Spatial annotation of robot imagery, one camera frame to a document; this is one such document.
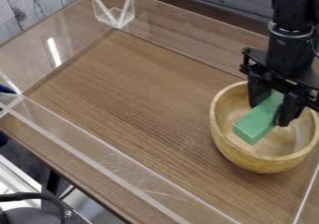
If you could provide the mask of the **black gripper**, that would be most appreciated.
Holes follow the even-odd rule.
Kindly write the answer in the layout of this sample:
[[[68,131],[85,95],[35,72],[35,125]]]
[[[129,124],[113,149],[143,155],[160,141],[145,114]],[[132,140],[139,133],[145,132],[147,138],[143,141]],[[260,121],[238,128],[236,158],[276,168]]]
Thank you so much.
[[[287,127],[306,107],[319,111],[319,75],[311,69],[315,30],[271,30],[268,49],[244,48],[240,72],[248,79],[250,106],[274,96],[272,125]]]

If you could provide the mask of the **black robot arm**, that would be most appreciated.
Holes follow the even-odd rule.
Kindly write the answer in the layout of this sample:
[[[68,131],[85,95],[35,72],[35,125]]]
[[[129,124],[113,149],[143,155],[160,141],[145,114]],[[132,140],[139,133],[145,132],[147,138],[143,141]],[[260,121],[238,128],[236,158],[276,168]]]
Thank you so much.
[[[319,111],[319,0],[272,0],[266,50],[243,49],[240,72],[248,78],[250,106],[258,106],[272,91],[283,101],[271,115],[272,124],[286,127],[303,110]]]

